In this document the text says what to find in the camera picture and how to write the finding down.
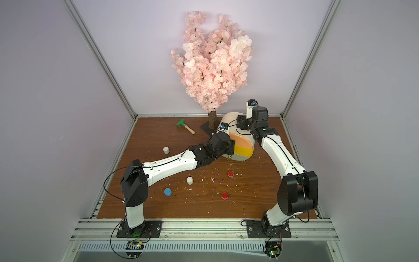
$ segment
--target metal grate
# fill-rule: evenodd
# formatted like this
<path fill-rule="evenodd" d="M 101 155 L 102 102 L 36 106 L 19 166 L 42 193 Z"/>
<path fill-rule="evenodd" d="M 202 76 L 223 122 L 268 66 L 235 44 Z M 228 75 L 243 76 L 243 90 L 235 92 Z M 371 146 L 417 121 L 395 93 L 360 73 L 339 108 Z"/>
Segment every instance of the metal grate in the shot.
<path fill-rule="evenodd" d="M 263 252 L 264 242 L 259 241 L 150 241 L 144 244 L 144 251 L 150 252 L 220 252 L 220 251 L 239 251 L 239 252 Z M 125 251 L 135 249 L 127 246 L 126 241 L 115 241 L 112 243 L 115 251 Z M 108 241 L 83 241 L 79 251 L 111 251 Z"/>

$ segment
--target yellow stripe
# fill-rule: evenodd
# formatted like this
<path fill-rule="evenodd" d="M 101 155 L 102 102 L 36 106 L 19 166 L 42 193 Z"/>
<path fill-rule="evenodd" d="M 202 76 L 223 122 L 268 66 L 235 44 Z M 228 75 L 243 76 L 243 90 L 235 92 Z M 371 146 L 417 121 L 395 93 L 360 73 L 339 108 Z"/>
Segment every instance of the yellow stripe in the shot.
<path fill-rule="evenodd" d="M 251 157 L 253 154 L 253 148 L 245 148 L 239 145 L 234 145 L 234 153 L 245 157 Z"/>

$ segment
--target pink blossom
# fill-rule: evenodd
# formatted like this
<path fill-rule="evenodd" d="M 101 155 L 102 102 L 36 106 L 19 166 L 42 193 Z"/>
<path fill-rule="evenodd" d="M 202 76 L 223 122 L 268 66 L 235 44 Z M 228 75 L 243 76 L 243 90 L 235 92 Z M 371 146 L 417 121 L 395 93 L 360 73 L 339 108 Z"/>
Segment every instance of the pink blossom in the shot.
<path fill-rule="evenodd" d="M 220 28 L 205 40 L 198 28 L 205 21 L 202 12 L 186 16 L 185 43 L 181 56 L 171 50 L 173 68 L 186 86 L 186 93 L 202 108 L 211 112 L 228 101 L 228 96 L 247 85 L 249 61 L 252 58 L 252 40 L 238 25 L 220 15 Z"/>

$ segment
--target white wall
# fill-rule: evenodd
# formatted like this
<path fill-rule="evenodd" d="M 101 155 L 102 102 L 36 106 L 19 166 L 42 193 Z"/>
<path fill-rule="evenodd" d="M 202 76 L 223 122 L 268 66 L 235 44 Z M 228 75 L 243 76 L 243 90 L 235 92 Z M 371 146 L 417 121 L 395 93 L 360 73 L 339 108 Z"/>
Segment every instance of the white wall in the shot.
<path fill-rule="evenodd" d="M 60 0 L 0 1 L 0 253 L 56 262 L 131 118 Z"/>
<path fill-rule="evenodd" d="M 350 261 L 419 261 L 419 2 L 343 4 L 287 123 Z"/>
<path fill-rule="evenodd" d="M 285 108 L 331 0 L 74 0 L 99 49 L 138 114 L 204 113 L 171 66 L 182 51 L 185 16 L 204 11 L 204 29 L 221 13 L 253 40 L 248 86 L 217 111 L 243 111 L 257 99 L 270 113 Z"/>

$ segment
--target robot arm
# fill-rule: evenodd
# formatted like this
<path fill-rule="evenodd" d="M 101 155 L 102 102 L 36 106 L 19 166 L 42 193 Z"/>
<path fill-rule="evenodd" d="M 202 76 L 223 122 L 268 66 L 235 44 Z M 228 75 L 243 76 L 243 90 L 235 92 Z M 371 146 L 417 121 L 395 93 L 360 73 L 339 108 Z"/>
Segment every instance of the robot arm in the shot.
<path fill-rule="evenodd" d="M 314 172 L 307 172 L 292 157 L 281 141 L 279 133 L 268 125 L 268 111 L 255 100 L 247 102 L 246 115 L 237 116 L 236 127 L 248 130 L 255 141 L 274 162 L 282 182 L 277 193 L 277 204 L 262 215 L 262 228 L 266 236 L 275 236 L 287 226 L 293 215 L 317 207 L 318 179 Z M 121 179 L 125 199 L 126 219 L 129 228 L 144 227 L 143 203 L 147 188 L 173 174 L 211 164 L 222 155 L 234 155 L 235 140 L 228 134 L 228 124 L 199 145 L 183 153 L 159 161 L 141 163 L 134 160 Z"/>
<path fill-rule="evenodd" d="M 318 178 L 307 172 L 286 149 L 279 133 L 268 123 L 268 110 L 255 100 L 247 102 L 246 116 L 237 116 L 237 127 L 250 130 L 253 138 L 274 162 L 281 184 L 277 193 L 278 203 L 262 216 L 262 228 L 267 236 L 281 231 L 294 215 L 317 207 Z"/>
<path fill-rule="evenodd" d="M 134 160 L 121 178 L 128 227 L 144 225 L 143 203 L 149 186 L 176 173 L 209 165 L 223 154 L 232 155 L 234 144 L 228 134 L 218 132 L 176 156 L 145 163 Z"/>

